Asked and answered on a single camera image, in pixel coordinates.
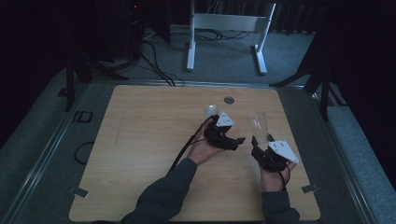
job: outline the wooden tabletop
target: wooden tabletop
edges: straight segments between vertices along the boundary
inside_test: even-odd
[[[228,105],[224,98],[231,96]],[[236,151],[224,151],[201,165],[181,212],[174,221],[263,220],[260,170],[250,156],[252,133],[246,117],[265,111],[269,133],[285,139],[300,163],[288,184],[290,203],[301,220],[317,220],[309,180],[288,120],[275,90],[118,86],[115,88],[70,210],[73,221],[121,220],[132,212],[142,191],[166,175],[177,153],[205,119],[206,105],[216,105],[235,121],[231,138],[246,137]]]

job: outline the finger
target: finger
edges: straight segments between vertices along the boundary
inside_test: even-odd
[[[288,162],[288,167],[290,170],[294,169],[294,167],[296,167],[297,163],[295,163],[294,161],[289,161]]]
[[[204,131],[209,126],[209,124],[212,122],[214,122],[213,119],[208,120],[207,123],[205,123],[204,128],[201,130],[201,132]]]

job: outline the person's left hand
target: person's left hand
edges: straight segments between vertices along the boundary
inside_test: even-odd
[[[296,167],[297,163],[293,161],[288,161],[288,169],[284,169],[281,175],[284,177],[285,180],[290,179],[291,170]],[[278,172],[269,172],[259,165],[261,171],[261,183],[262,183],[262,192],[275,192],[275,191],[282,191],[283,190],[283,181],[280,177]]]
[[[204,132],[209,123],[211,122],[213,122],[213,120],[210,120],[205,125],[205,127],[197,134],[194,139],[195,143],[192,144],[190,152],[187,155],[187,157],[193,160],[197,165],[201,165],[202,163],[207,162],[215,154],[224,151],[224,149],[222,148],[211,146],[205,139]]]

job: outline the clear plastic cup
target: clear plastic cup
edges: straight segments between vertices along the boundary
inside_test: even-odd
[[[247,124],[259,145],[268,145],[268,127],[265,112],[249,115]]]

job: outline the black cable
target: black cable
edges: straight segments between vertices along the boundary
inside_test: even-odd
[[[164,74],[158,72],[158,71],[155,69],[155,65],[154,65],[143,53],[141,53],[141,56],[143,57],[144,60],[146,60],[146,62],[147,62],[148,64],[151,65],[151,67],[155,70],[155,73],[156,73],[158,76],[160,76],[163,80],[165,80],[165,81],[168,83],[169,86],[175,86],[174,84],[172,84],[172,83],[170,83],[170,82],[168,81],[168,76],[167,76],[167,75],[164,75]]]
[[[149,69],[149,68],[147,68],[147,67],[144,67],[144,66],[141,66],[141,65],[138,65],[138,66],[141,67],[141,68],[143,68],[143,69],[147,69],[147,70],[149,70],[149,71],[151,71],[151,72],[153,72],[153,73],[157,73],[156,71],[154,71],[154,70],[152,70],[152,69]],[[178,81],[181,82],[181,86],[184,86],[184,81],[183,81],[183,79],[179,78],[178,76],[176,76],[175,74],[172,74],[172,73],[165,73],[165,74],[174,77],[175,79],[177,79]]]
[[[83,143],[83,144],[81,144],[81,145],[75,150],[74,158],[75,158],[76,162],[78,162],[78,163],[80,163],[80,164],[83,164],[83,165],[86,165],[86,164],[87,164],[87,162],[81,161],[81,160],[78,158],[78,152],[79,152],[83,147],[85,147],[85,146],[87,146],[87,145],[89,145],[89,144],[93,144],[93,143],[94,143],[94,142],[86,142],[86,143]]]
[[[286,191],[287,190],[286,189],[286,185],[289,183],[290,177],[291,177],[291,172],[290,172],[289,166],[286,166],[286,168],[288,168],[288,170],[289,170],[289,179],[288,179],[288,181],[285,181],[285,177],[282,175],[281,171],[277,171],[277,173],[280,175],[280,178],[282,179],[282,184],[283,184],[282,191]]]
[[[188,148],[190,145],[192,145],[192,144],[194,144],[194,143],[196,143],[196,142],[205,140],[205,139],[201,139],[201,140],[197,140],[197,141],[195,141],[195,142],[192,142],[192,141],[194,140],[195,136],[202,130],[202,128],[204,128],[204,126],[205,126],[211,119],[213,119],[214,117],[215,117],[215,116],[210,116],[209,118],[205,119],[204,122],[199,126],[199,128],[198,128],[198,130],[195,132],[195,134],[193,134],[193,135],[190,137],[190,139],[189,139],[189,141],[187,141],[186,145],[184,145],[184,147],[183,147],[183,148],[180,150],[180,152],[177,154],[177,156],[176,156],[174,162],[172,163],[171,168],[169,169],[168,173],[166,173],[166,175],[169,175],[169,174],[175,169],[175,167],[176,167],[177,164],[178,164],[178,161],[180,161],[181,156],[183,156],[184,152],[187,150],[187,148]]]
[[[207,40],[207,41],[219,41],[219,40],[229,40],[229,39],[243,39],[243,38],[245,38],[245,37],[247,37],[248,35],[251,34],[251,32],[247,32],[246,35],[238,37],[241,34],[245,33],[244,31],[242,31],[239,34],[234,35],[234,36],[226,36],[220,31],[211,30],[211,29],[202,29],[202,30],[200,30],[200,31],[198,31],[196,33],[212,33],[212,34],[216,35],[216,37],[207,37],[207,36],[204,36],[204,35],[197,35],[198,37],[202,38],[201,40]]]
[[[174,81],[171,77],[168,76],[168,73],[165,73],[163,70],[161,70],[160,66],[158,65],[157,50],[155,49],[155,47],[154,47],[152,44],[150,44],[148,41],[143,41],[143,43],[145,43],[145,44],[151,46],[151,48],[152,48],[152,50],[153,50],[153,52],[154,52],[154,63],[151,63],[151,62],[147,59],[147,57],[144,56],[144,55],[142,54],[143,57],[145,58],[145,60],[151,65],[151,67],[155,70],[155,72],[156,72],[160,77],[162,77],[162,78],[165,79],[165,80],[170,80],[170,81],[172,82],[172,84],[169,84],[169,81],[167,81],[168,84],[169,84],[170,86],[176,86],[175,81]],[[181,80],[179,77],[177,77],[177,76],[174,75],[174,74],[169,74],[169,75],[172,75],[172,76],[175,77],[177,80]]]

